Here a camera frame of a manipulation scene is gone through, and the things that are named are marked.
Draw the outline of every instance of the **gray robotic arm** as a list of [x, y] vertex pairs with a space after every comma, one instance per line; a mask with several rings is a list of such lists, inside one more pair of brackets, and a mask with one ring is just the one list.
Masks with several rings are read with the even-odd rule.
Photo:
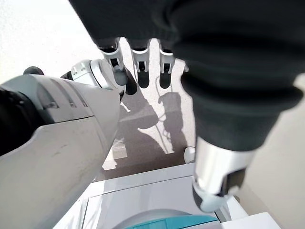
[[1, 114], [10, 115], [1, 123], [33, 128], [1, 128], [8, 137], [1, 143], [0, 228], [52, 228], [108, 155], [125, 88], [106, 60], [82, 61], [72, 75], [74, 81], [25, 74], [1, 85]]

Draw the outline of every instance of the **white robotic arm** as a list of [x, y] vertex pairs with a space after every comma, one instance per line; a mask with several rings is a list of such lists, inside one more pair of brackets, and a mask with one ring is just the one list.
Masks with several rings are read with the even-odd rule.
[[113, 144], [124, 87], [115, 83], [106, 60], [86, 60], [73, 69], [79, 69], [75, 81], [26, 74], [1, 85], [7, 94], [24, 95], [19, 105], [31, 102], [42, 121], [26, 143], [1, 152], [0, 228], [53, 227], [92, 182]]

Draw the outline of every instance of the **robotic hand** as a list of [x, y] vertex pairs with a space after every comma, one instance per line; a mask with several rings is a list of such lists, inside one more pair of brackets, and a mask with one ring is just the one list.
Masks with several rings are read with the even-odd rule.
[[129, 41], [141, 87], [149, 83], [149, 39], [161, 44], [162, 87], [169, 85], [173, 57], [186, 62], [181, 82], [193, 98], [197, 135], [194, 198], [203, 211], [219, 208], [241, 186], [280, 113], [303, 96], [293, 83], [305, 71], [304, 6], [294, 0], [70, 2], [115, 70], [123, 69], [117, 38]]
[[[202, 211], [219, 208], [241, 186], [255, 150], [280, 113], [303, 96], [293, 83], [305, 72], [304, 6], [294, 0], [70, 2], [110, 65], [102, 73], [105, 62], [85, 61], [63, 77], [103, 89], [33, 75], [3, 85], [2, 100], [9, 111], [3, 117], [9, 120], [7, 129], [16, 130], [10, 134], [29, 130], [16, 136], [23, 144], [38, 127], [30, 141], [16, 149], [22, 154], [14, 150], [0, 158], [0, 174], [7, 174], [0, 181], [6, 217], [24, 214], [24, 227], [52, 224], [92, 181], [113, 142], [122, 91], [136, 91], [122, 62], [120, 37], [131, 45], [140, 87], [149, 84], [151, 38], [161, 44], [161, 87], [170, 84], [174, 57], [186, 62], [189, 71], [181, 81], [193, 98], [197, 135], [194, 199]], [[38, 113], [29, 112], [31, 106]], [[21, 123], [18, 117], [23, 117], [22, 125], [16, 125]], [[55, 142], [60, 143], [57, 151]], [[7, 145], [7, 152], [15, 149], [9, 138]], [[37, 156], [38, 164], [33, 163]], [[62, 156], [71, 164], [63, 164]], [[24, 164], [27, 171], [20, 171]], [[77, 176], [69, 180], [71, 173]], [[51, 199], [53, 195], [60, 199]], [[35, 199], [29, 205], [28, 200]]]

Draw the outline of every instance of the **teal object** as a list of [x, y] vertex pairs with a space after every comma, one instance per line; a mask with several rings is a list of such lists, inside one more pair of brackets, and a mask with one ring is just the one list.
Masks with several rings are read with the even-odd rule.
[[182, 229], [214, 221], [218, 221], [218, 219], [208, 215], [186, 215], [156, 219], [128, 227], [127, 229]]

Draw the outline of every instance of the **silver metal joint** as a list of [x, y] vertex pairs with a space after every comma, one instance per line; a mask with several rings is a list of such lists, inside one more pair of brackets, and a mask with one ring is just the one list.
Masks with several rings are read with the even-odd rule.
[[202, 199], [202, 211], [215, 211], [236, 194], [254, 154], [222, 149], [197, 138], [193, 188]]
[[171, 74], [172, 73], [172, 69], [173, 69], [173, 65], [175, 64], [175, 58], [173, 56], [173, 53], [163, 52], [162, 49], [160, 49], [160, 68], [161, 68], [161, 73], [164, 73], [165, 64], [169, 64], [168, 74]]
[[137, 72], [141, 72], [140, 62], [144, 62], [144, 71], [148, 72], [149, 65], [149, 47], [143, 51], [137, 51], [132, 49], [133, 61], [135, 62]]
[[115, 71], [123, 71], [124, 68], [124, 62], [123, 62], [123, 55], [121, 52], [121, 47], [118, 45], [118, 48], [114, 52], [103, 52], [101, 51], [105, 57], [105, 59], [108, 61], [108, 63], [111, 65], [113, 70]]

